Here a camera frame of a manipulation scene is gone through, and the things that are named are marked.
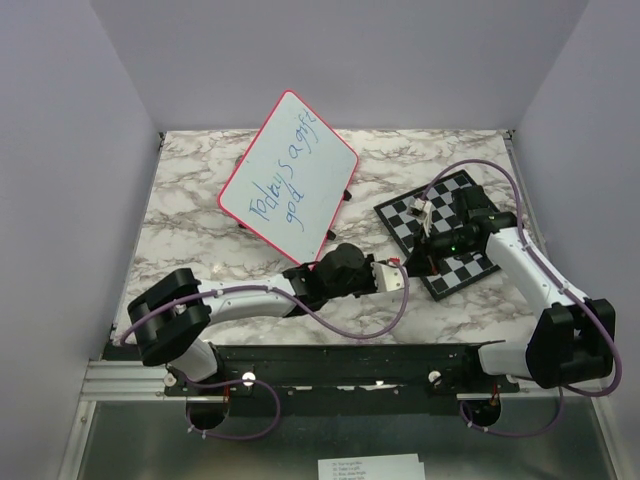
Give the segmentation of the pink framed whiteboard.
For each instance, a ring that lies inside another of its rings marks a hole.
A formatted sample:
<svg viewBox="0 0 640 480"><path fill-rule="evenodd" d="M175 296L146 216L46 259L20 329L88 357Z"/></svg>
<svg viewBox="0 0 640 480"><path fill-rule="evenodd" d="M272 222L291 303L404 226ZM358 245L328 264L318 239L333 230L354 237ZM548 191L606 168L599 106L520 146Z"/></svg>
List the pink framed whiteboard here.
<svg viewBox="0 0 640 480"><path fill-rule="evenodd" d="M311 262L358 163L355 150L287 90L234 167L218 205L293 262Z"/></svg>

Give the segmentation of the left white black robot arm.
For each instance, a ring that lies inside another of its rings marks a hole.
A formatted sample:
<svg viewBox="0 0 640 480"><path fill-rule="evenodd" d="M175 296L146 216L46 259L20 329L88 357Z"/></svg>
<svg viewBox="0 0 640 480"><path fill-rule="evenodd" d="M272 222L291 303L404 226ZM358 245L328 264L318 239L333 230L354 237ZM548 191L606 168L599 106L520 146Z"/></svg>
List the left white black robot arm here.
<svg viewBox="0 0 640 480"><path fill-rule="evenodd" d="M205 284L179 268L130 302L132 325L123 337L135 337L145 366L172 364L197 393L209 395L222 380L215 354L199 339L209 325L315 313L333 299L376 293L381 270L373 255L348 243L263 280Z"/></svg>

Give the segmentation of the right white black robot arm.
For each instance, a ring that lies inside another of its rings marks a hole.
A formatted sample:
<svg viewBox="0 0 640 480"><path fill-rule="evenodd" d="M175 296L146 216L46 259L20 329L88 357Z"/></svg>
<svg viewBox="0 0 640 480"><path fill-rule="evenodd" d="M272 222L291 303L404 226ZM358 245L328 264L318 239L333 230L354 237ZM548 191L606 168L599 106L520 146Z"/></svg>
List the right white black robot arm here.
<svg viewBox="0 0 640 480"><path fill-rule="evenodd" d="M496 375L528 379L542 388L609 376L614 368L612 305L574 288L541 256L517 215L492 208L482 187L463 188L452 199L461 223L443 232L432 225L432 202L419 198L409 205L409 215L420 225L404 264L407 274L436 275L445 259L480 253L514 283L537 319L524 344L503 341L479 347L478 357L460 367L462 384L480 392Z"/></svg>

